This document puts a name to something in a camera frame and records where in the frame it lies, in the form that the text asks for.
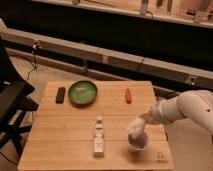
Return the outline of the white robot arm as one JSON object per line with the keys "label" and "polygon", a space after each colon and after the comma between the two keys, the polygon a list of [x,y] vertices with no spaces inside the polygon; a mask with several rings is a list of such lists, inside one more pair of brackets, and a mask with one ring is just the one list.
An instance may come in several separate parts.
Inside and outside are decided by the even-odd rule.
{"label": "white robot arm", "polygon": [[140,116],[141,129],[146,124],[171,124],[189,118],[213,135],[213,92],[192,90],[155,102]]}

